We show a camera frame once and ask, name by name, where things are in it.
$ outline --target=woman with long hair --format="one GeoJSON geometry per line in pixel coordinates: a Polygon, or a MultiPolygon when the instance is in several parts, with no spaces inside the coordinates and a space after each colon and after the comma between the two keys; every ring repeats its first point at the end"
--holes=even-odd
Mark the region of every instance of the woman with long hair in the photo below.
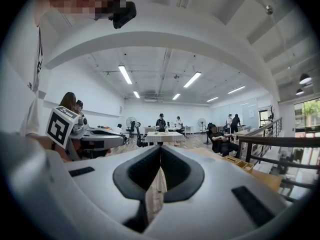
{"type": "Polygon", "coordinates": [[[217,127],[211,124],[208,132],[209,139],[212,142],[212,151],[215,153],[222,153],[222,156],[228,156],[232,151],[238,151],[239,146],[231,143],[226,137],[232,137],[232,134],[223,134],[217,132],[217,127]]]}
{"type": "Polygon", "coordinates": [[[63,96],[59,106],[63,106],[72,112],[78,113],[76,110],[76,100],[76,95],[69,91],[63,96]]]}

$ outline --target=railing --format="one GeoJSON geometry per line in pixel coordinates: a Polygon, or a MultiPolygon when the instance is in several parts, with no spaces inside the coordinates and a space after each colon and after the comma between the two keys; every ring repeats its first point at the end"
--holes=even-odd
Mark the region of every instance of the railing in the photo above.
{"type": "MultiPolygon", "coordinates": [[[[246,151],[245,161],[250,163],[251,160],[255,160],[254,164],[257,162],[267,162],[275,165],[280,165],[284,168],[293,167],[293,168],[302,168],[302,169],[311,169],[311,170],[320,170],[320,165],[309,165],[309,164],[301,164],[290,161],[279,161],[269,158],[264,158],[264,154],[269,150],[269,147],[288,147],[288,148],[319,148],[320,147],[320,137],[315,138],[287,138],[287,137],[277,137],[279,132],[282,129],[282,120],[281,118],[272,124],[266,125],[258,130],[250,132],[247,135],[238,136],[239,138],[239,151],[236,154],[236,157],[241,159],[243,151],[246,151]],[[254,136],[263,131],[263,136],[254,136]],[[255,151],[252,151],[253,146],[258,147],[259,145],[262,147],[261,151],[258,152],[258,148],[255,151]]],[[[314,187],[314,184],[297,182],[294,180],[289,180],[283,178],[281,180],[283,185],[291,185],[297,186],[301,188],[311,189],[314,187]]],[[[282,195],[289,202],[296,201],[294,198],[289,196],[282,195]]]]}

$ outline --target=white ceiling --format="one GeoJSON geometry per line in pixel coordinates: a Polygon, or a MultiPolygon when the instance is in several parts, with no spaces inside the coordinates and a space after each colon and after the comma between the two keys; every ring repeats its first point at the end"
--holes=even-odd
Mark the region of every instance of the white ceiling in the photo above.
{"type": "MultiPolygon", "coordinates": [[[[271,70],[279,86],[296,82],[299,74],[316,72],[319,65],[319,47],[316,37],[303,18],[299,7],[291,0],[127,0],[137,3],[159,3],[182,7],[204,14],[225,25],[256,50],[271,70]],[[273,7],[273,15],[264,6],[273,7]]],[[[52,27],[64,33],[77,22],[77,17],[51,11],[46,16],[52,27]]],[[[177,101],[206,103],[218,96],[245,85],[245,90],[260,86],[250,76],[239,73],[220,61],[186,51],[159,47],[123,47],[88,54],[94,74],[101,74],[124,97],[159,97],[170,101],[181,93],[177,101]],[[124,64],[133,85],[128,85],[118,71],[124,64]],[[188,89],[183,85],[195,71],[202,76],[188,89]]]]}

